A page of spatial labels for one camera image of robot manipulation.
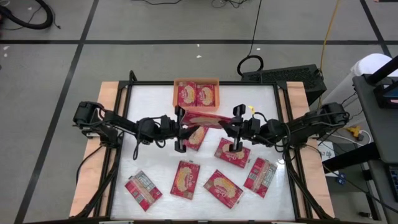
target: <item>wooden board edge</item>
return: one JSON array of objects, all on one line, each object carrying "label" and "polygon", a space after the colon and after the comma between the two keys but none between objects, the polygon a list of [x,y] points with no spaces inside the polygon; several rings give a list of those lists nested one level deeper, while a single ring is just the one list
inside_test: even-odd
[{"label": "wooden board edge", "polygon": [[[310,111],[302,82],[287,82],[287,92],[290,98],[293,118],[303,116]],[[317,141],[314,139],[309,139],[307,144],[318,148]],[[335,213],[319,153],[311,147],[305,147],[300,150],[300,154],[308,190],[324,211],[334,217]],[[317,215],[314,212],[312,213],[313,217],[317,218]]]},{"label": "wooden board edge", "polygon": [[[119,82],[103,82],[101,84],[97,102],[101,103],[107,110],[113,110],[116,101],[116,93],[118,92],[118,85]],[[83,159],[97,149],[99,145],[99,138],[87,140]],[[70,217],[80,213],[98,189],[101,177],[101,169],[98,169],[98,167],[102,167],[104,156],[105,148],[100,149],[82,165],[80,176],[89,176],[90,178],[79,179],[69,213]]]}]

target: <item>black metal frame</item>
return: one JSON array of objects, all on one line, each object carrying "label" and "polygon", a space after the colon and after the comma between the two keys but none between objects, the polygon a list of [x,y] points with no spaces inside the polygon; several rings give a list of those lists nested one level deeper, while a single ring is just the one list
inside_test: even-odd
[{"label": "black metal frame", "polygon": [[[114,111],[118,111],[121,103],[121,95],[122,92],[125,88],[127,88],[127,95],[126,95],[126,100],[124,102],[124,111],[123,111],[123,117],[126,118],[128,108],[129,108],[129,103],[130,103],[130,95],[131,95],[131,90],[134,85],[140,86],[140,85],[173,85],[174,81],[137,81],[135,75],[130,72],[130,80],[129,81],[119,81],[119,86],[118,86],[118,92],[116,95],[116,101],[115,101],[115,106],[114,106]],[[290,106],[290,100],[289,100],[289,95],[287,94],[287,88],[286,88],[286,82],[273,82],[273,83],[253,83],[253,82],[241,82],[241,81],[220,81],[220,85],[235,85],[235,86],[258,86],[258,85],[267,85],[267,86],[272,86],[274,89],[274,95],[275,95],[275,104],[277,108],[277,113],[280,121],[283,121],[283,115],[282,115],[282,105],[279,99],[279,92],[278,89],[281,88],[282,91],[284,92],[284,97],[285,97],[285,103],[286,103],[286,108],[287,108],[287,114],[289,117],[289,120],[293,119],[292,116],[292,111],[291,111],[291,106]],[[115,160],[114,162],[117,162],[119,164],[120,160],[120,153],[121,153],[122,147],[119,149],[106,149],[106,154],[104,158],[104,164],[103,168],[101,171],[101,180],[100,184],[103,182],[104,177],[106,177],[106,174],[108,173],[108,167],[109,167],[109,159],[111,155],[112,150],[116,150],[116,155],[115,155]],[[302,161],[300,154],[298,153],[298,158],[299,161],[297,163],[298,167],[298,173],[302,177],[304,175],[303,172],[303,167],[302,167]],[[114,188],[116,185],[116,179],[117,179],[117,174],[115,175],[115,178],[111,182],[111,187],[109,189],[109,198],[108,202],[106,205],[106,213],[105,215],[108,217],[111,214],[112,211],[112,204],[113,204],[113,198],[114,198]],[[294,215],[295,219],[300,218],[300,211],[299,211],[299,204],[298,204],[298,198],[297,198],[297,193],[296,193],[296,188],[294,181],[289,178],[289,187],[290,187],[290,194],[292,196],[292,203],[293,203],[293,210],[294,210]],[[312,218],[312,211],[311,207],[309,206],[309,203],[307,201],[305,210],[307,217]],[[98,217],[100,214],[100,208],[101,208],[101,200],[96,204],[95,207],[95,212],[94,212],[94,217]]]},{"label": "black metal frame", "polygon": [[[118,85],[118,92],[116,94],[116,101],[114,105],[114,110],[119,111],[120,103],[121,103],[121,96],[125,88],[127,88],[126,92],[126,99],[124,102],[124,109],[123,109],[123,117],[127,117],[127,112],[129,109],[129,102],[131,98],[131,91],[132,87],[134,85],[173,85],[173,81],[159,81],[159,82],[153,82],[153,81],[137,81],[134,73],[131,71],[130,72],[130,80],[129,81],[120,81]],[[236,85],[236,86],[258,86],[258,85],[269,85],[272,86],[274,89],[274,94],[275,94],[275,103],[276,103],[276,108],[277,108],[277,113],[280,121],[283,121],[283,114],[282,114],[282,104],[280,102],[280,96],[279,96],[279,88],[283,91],[284,94],[284,100],[286,104],[286,109],[287,109],[287,115],[288,119],[292,120],[293,115],[292,115],[292,110],[291,110],[291,105],[290,105],[290,99],[289,99],[289,94],[287,92],[287,85],[286,82],[275,82],[275,83],[253,83],[253,82],[224,82],[221,81],[220,85]],[[106,177],[106,174],[108,173],[108,167],[109,167],[109,159],[111,155],[112,149],[106,149],[106,155],[104,158],[104,164],[103,168],[101,171],[101,180],[100,184],[104,182],[104,178]],[[120,163],[120,158],[121,158],[121,150],[122,150],[122,145],[116,150],[115,157],[114,157],[114,163],[117,164],[117,168],[119,167]],[[302,167],[302,160],[300,157],[300,151],[295,152],[295,156],[297,158],[297,168],[298,168],[298,174],[301,178],[301,181],[306,185],[305,183],[305,176],[304,176],[304,171]],[[116,180],[118,178],[118,170],[116,170],[116,174],[114,175],[111,183],[110,183],[110,189],[109,189],[109,197],[107,201],[107,206],[106,206],[106,215],[105,217],[99,217],[99,212],[101,209],[101,204],[102,201],[102,196],[98,203],[95,205],[94,209],[94,214],[93,217],[89,218],[71,218],[69,220],[52,220],[52,221],[45,221],[45,222],[37,222],[36,224],[48,224],[48,223],[68,223],[68,224],[76,224],[76,223],[99,223],[99,222],[106,222],[106,221],[111,221],[110,220],[110,214],[112,211],[112,204],[113,204],[113,198],[114,198],[114,188],[116,185]],[[293,181],[293,178],[289,176],[289,187],[290,187],[290,194],[292,196],[292,205],[293,205],[293,210],[294,210],[294,215],[295,215],[295,221],[296,222],[301,222],[301,223],[335,223],[336,220],[317,220],[317,219],[312,219],[312,209],[310,207],[309,202],[304,199],[305,202],[305,212],[307,214],[307,218],[302,218],[300,217],[300,210],[299,210],[299,205],[298,205],[298,198],[297,198],[297,192],[296,192],[296,187],[295,187],[295,182]],[[134,223],[148,223],[148,221],[145,220],[134,220]],[[150,223],[231,223],[231,222],[222,222],[222,221],[172,221],[172,220],[154,220],[150,221]],[[235,221],[233,223],[271,223],[271,222],[257,222],[254,220],[248,220],[245,222],[242,221]],[[352,223],[354,224],[355,222],[339,222],[339,223]]]}]

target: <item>metal leg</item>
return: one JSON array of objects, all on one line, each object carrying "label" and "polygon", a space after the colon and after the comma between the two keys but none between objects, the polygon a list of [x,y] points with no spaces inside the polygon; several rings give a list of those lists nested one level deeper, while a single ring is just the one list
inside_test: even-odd
[{"label": "metal leg", "polygon": [[[367,162],[371,159],[379,158],[380,155],[376,144],[372,142],[350,152],[346,152],[342,155],[323,161],[322,164],[331,171],[336,171],[355,164]],[[326,174],[329,173],[329,171],[326,169],[323,169],[323,171]]]},{"label": "metal leg", "polygon": [[373,180],[373,178],[372,178],[372,174],[371,174],[371,171],[370,170],[364,170],[364,171],[362,171],[362,174],[363,174],[363,178],[366,180],[366,181],[369,181],[369,180]]}]

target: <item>orange tray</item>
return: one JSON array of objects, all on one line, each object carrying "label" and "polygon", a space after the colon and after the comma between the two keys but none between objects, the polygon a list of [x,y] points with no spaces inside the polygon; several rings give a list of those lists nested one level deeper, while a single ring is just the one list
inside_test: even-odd
[{"label": "orange tray", "polygon": [[180,82],[195,82],[196,84],[213,84],[215,93],[214,106],[183,106],[185,110],[211,112],[216,111],[220,106],[220,80],[218,78],[176,78],[174,80],[173,106],[178,105],[178,84]]}]

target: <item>white table surface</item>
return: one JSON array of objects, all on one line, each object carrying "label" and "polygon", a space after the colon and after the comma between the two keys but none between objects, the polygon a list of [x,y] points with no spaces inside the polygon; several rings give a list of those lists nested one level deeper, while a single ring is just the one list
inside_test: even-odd
[{"label": "white table surface", "polygon": [[[141,118],[166,114],[176,119],[172,106],[173,86],[134,86],[132,88],[127,118],[136,122]],[[272,86],[220,86],[220,107],[214,114],[232,117],[233,108],[244,103],[253,106],[267,119],[277,119],[275,95]],[[246,108],[244,119],[249,119],[251,112]],[[262,145],[252,146],[243,141],[243,146],[251,150],[250,162],[244,169],[234,166],[214,156],[221,137],[227,138],[221,129],[209,129],[199,151],[187,149],[181,154],[174,151],[174,141],[166,141],[166,146],[159,149],[155,144],[140,145],[138,159],[132,159],[136,146],[134,136],[124,137],[123,149],[114,193],[112,219],[135,220],[294,220],[292,197],[285,165],[278,164],[272,183],[262,198],[243,187],[257,157],[271,162],[281,162],[282,154],[274,148]],[[170,194],[177,166],[180,160],[193,161],[199,165],[200,172],[193,200]],[[218,169],[236,185],[244,190],[240,203],[234,208],[218,201],[203,185]],[[128,178],[143,170],[163,193],[146,212],[124,187]]]}]

